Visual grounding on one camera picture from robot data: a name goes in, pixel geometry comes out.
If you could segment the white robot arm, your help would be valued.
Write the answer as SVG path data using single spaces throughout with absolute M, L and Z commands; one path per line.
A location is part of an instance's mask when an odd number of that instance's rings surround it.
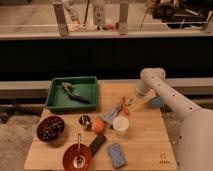
M 144 68 L 136 83 L 142 96 L 153 89 L 182 120 L 177 171 L 213 171 L 213 110 L 203 108 L 165 82 L 163 68 Z

